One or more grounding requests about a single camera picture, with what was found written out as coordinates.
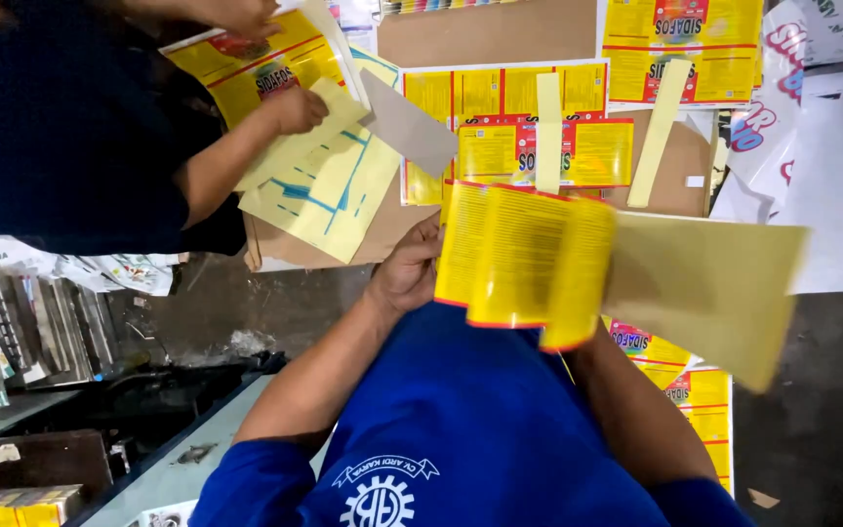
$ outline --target man's right hand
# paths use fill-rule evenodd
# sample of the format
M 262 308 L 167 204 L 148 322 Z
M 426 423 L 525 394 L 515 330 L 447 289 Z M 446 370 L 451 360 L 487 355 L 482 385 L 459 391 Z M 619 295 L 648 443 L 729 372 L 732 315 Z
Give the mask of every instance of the man's right hand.
M 256 113 L 273 123 L 279 135 L 292 135 L 311 131 L 330 111 L 318 94 L 295 85 L 270 95 Z

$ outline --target navy shirt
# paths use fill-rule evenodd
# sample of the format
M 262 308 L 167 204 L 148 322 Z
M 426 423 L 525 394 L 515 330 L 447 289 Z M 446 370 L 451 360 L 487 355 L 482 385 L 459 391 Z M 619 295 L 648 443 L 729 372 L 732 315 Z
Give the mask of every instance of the navy shirt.
M 409 313 L 340 415 L 316 481 L 291 443 L 228 450 L 191 527 L 745 526 L 717 482 L 645 488 L 557 355 L 459 307 Z
M 181 231 L 172 175 L 194 151 L 149 92 L 147 57 L 113 43 L 83 2 L 4 4 L 0 234 L 74 255 L 238 251 L 235 198 Z

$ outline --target pale yellow paper strip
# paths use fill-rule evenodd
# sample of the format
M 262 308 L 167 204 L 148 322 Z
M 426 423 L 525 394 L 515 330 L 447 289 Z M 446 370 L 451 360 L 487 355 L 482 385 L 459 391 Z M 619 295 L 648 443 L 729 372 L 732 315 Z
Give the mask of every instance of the pale yellow paper strip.
M 278 138 L 236 185 L 237 192 L 251 190 L 277 174 L 300 163 L 309 152 L 326 144 L 348 126 L 362 119 L 369 111 L 336 82 L 321 78 L 311 91 L 321 96 L 331 114 L 310 132 Z
M 536 189 L 558 193 L 561 180 L 561 92 L 557 73 L 536 75 L 539 126 L 536 144 Z
M 673 58 L 662 73 L 656 105 L 649 119 L 646 139 L 642 143 L 640 162 L 636 165 L 636 174 L 633 175 L 633 183 L 629 187 L 629 196 L 626 198 L 627 206 L 644 208 L 649 205 L 649 194 L 656 181 L 656 172 L 662 161 L 662 151 L 665 149 L 669 132 L 672 131 L 675 114 L 678 114 L 678 103 L 682 99 L 682 92 L 685 91 L 685 83 L 688 81 L 690 70 L 691 61 Z
M 804 227 L 620 213 L 602 311 L 766 390 L 806 235 Z
M 395 66 L 356 47 L 351 50 L 359 67 L 395 84 Z M 346 132 L 324 143 L 329 150 L 319 146 L 296 164 L 297 170 L 276 175 L 240 200 L 240 209 L 344 264 L 360 247 L 402 159 L 362 126 Z

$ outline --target person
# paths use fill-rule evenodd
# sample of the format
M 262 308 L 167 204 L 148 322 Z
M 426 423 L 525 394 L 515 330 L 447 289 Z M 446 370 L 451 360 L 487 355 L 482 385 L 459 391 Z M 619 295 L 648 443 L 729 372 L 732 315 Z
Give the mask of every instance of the person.
M 196 20 L 261 41 L 275 0 L 0 0 L 0 234 L 76 256 L 235 254 L 233 187 L 277 137 L 328 109 L 292 87 L 197 141 L 152 92 L 150 58 L 111 39 L 106 12 Z
M 559 356 L 535 331 L 474 328 L 432 302 L 441 243 L 437 217 L 413 228 L 272 379 L 191 527 L 750 525 L 694 429 L 602 326 Z

